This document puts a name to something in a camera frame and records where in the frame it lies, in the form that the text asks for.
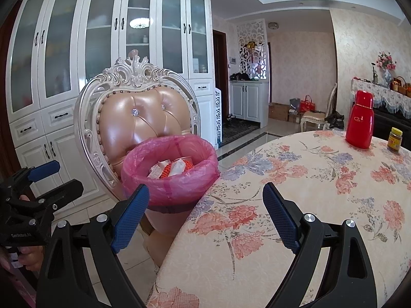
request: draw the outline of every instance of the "pink plastic bag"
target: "pink plastic bag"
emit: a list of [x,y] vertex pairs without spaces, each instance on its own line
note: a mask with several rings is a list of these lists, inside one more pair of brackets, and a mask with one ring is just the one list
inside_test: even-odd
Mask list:
[[[192,169],[163,179],[147,177],[157,162],[185,156],[192,158]],[[161,213],[190,211],[219,176],[214,147],[193,134],[148,139],[128,153],[121,170],[125,195],[145,184],[150,191],[148,209]]]

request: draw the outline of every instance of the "yellow label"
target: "yellow label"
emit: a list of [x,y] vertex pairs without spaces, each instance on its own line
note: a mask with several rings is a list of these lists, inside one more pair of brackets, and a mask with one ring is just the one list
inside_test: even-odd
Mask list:
[[400,146],[401,146],[401,140],[398,140],[392,136],[388,138],[388,147],[391,147],[392,149],[395,149],[396,151],[398,151]]

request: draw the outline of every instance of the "doormat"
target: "doormat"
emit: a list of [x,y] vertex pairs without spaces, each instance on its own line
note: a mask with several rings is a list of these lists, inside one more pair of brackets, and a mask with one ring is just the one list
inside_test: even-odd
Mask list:
[[233,118],[229,122],[224,122],[222,128],[223,138],[220,147],[223,147],[252,131],[258,130],[259,128],[260,123],[256,121]]

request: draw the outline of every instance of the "floral tablecloth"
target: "floral tablecloth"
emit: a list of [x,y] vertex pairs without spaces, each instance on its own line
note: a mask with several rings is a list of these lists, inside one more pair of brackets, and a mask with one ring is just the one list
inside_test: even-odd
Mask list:
[[[174,240],[148,307],[266,306],[294,258],[262,202],[270,181],[303,213],[329,223],[355,220],[381,307],[411,266],[411,154],[391,153],[377,138],[358,149],[344,133],[280,138],[222,173]],[[322,249],[302,303],[314,300],[327,256]]]
[[351,80],[351,100],[354,101],[357,90],[368,91],[374,96],[374,108],[386,106],[391,113],[401,111],[407,119],[411,118],[411,98],[402,95],[396,91],[378,86],[373,83],[364,82],[361,80]]

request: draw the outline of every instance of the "blue gripper pad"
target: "blue gripper pad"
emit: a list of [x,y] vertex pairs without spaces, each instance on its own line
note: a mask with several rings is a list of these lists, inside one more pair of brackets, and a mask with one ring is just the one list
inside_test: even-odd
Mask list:
[[291,218],[283,202],[278,197],[276,191],[272,186],[272,183],[267,183],[263,188],[263,202],[266,206],[271,220],[277,229],[284,246],[294,254],[297,254],[300,250],[300,242],[298,240],[298,229],[294,220]]
[[118,253],[130,243],[130,240],[143,217],[144,211],[148,206],[149,199],[150,194],[148,192],[148,187],[145,185],[137,188],[136,191],[134,191],[134,194],[129,198],[127,208],[114,226],[114,238],[111,242],[111,249],[114,253]]
[[56,160],[50,161],[30,171],[27,178],[31,182],[38,182],[43,178],[58,173],[60,170],[60,163]]

